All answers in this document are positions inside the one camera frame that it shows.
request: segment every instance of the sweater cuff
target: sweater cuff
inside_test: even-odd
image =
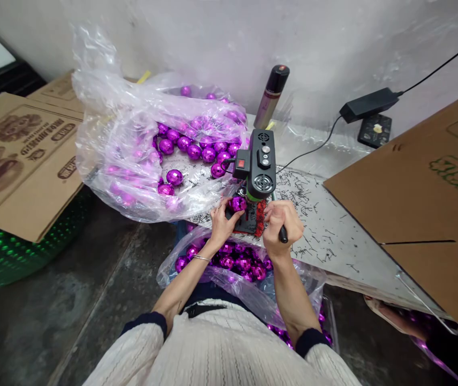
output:
[[[141,314],[132,322],[129,322],[125,325],[120,336],[125,334],[127,331],[132,330],[134,327],[139,326],[140,324],[157,324],[163,330],[163,340],[166,339],[166,331],[168,326],[166,324],[166,319],[160,313],[152,312],[149,314]]]
[[[300,338],[297,341],[296,352],[302,358],[305,358],[309,350],[317,344],[326,344],[327,346],[331,346],[327,341],[327,338],[318,330],[314,328],[310,328],[305,330]]]

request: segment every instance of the green plastic basket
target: green plastic basket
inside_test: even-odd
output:
[[[0,229],[0,286],[34,273],[56,257],[84,226],[91,203],[91,191],[82,189],[39,243]]]

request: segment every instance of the white wall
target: white wall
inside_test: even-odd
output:
[[[89,19],[108,30],[126,76],[179,70],[229,90],[249,112],[270,68],[287,64],[283,100],[294,93],[296,118],[319,127],[345,101],[385,86],[407,88],[458,51],[458,0],[62,3],[0,0],[0,38],[46,79],[74,66],[68,20]],[[458,59],[387,113],[393,133],[457,98]]]

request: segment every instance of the bracelet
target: bracelet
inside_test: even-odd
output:
[[[210,259],[206,259],[205,257],[202,257],[202,256],[200,256],[200,255],[193,255],[193,257],[194,257],[194,258],[199,258],[199,259],[201,259],[201,260],[205,260],[205,261],[207,261],[207,262],[210,262],[210,261],[211,261]]]

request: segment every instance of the spray can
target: spray can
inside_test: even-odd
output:
[[[289,68],[287,66],[278,64],[272,68],[254,121],[256,129],[265,130],[268,127],[288,76]]]

